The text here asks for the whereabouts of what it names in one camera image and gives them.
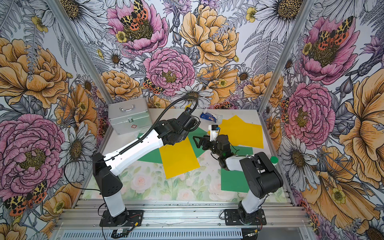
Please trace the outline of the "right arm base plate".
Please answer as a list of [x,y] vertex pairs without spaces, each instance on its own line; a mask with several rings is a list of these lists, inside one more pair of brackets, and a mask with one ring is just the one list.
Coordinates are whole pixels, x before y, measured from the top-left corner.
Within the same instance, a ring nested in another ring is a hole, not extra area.
[[263,209],[248,214],[240,209],[224,210],[226,226],[265,226],[267,224]]

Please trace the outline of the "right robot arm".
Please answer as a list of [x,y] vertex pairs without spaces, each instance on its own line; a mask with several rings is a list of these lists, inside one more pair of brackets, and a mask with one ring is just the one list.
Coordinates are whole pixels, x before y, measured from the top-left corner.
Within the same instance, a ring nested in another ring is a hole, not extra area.
[[262,205],[269,195],[280,189],[284,182],[276,169],[276,164],[264,153],[239,156],[232,151],[232,144],[227,135],[219,135],[213,140],[210,136],[194,136],[197,148],[209,150],[217,156],[222,169],[239,171],[245,176],[249,191],[238,204],[238,208],[224,210],[227,226],[257,226],[267,224]]

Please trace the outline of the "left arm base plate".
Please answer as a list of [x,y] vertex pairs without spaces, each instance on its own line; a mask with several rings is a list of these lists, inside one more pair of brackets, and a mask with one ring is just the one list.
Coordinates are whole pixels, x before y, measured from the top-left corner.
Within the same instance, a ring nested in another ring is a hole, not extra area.
[[116,217],[112,217],[105,210],[100,221],[100,227],[140,227],[143,220],[143,210],[125,210]]

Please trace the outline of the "large green paper sheet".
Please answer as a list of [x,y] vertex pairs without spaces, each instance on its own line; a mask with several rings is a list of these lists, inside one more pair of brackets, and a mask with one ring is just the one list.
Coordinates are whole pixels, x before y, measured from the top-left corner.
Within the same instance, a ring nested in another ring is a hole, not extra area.
[[[236,155],[253,155],[251,147],[231,147],[231,150]],[[237,193],[247,193],[249,186],[243,172],[221,170],[221,190]]]

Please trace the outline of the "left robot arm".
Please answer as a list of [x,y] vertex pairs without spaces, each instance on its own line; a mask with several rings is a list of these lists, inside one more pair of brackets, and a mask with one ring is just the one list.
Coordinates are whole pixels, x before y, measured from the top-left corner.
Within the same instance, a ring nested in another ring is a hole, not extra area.
[[167,145],[186,140],[189,133],[199,127],[201,121],[193,116],[192,110],[182,112],[176,119],[162,120],[161,113],[148,131],[140,138],[112,153],[97,153],[93,156],[93,176],[112,218],[127,214],[119,175],[132,163],[148,153]]

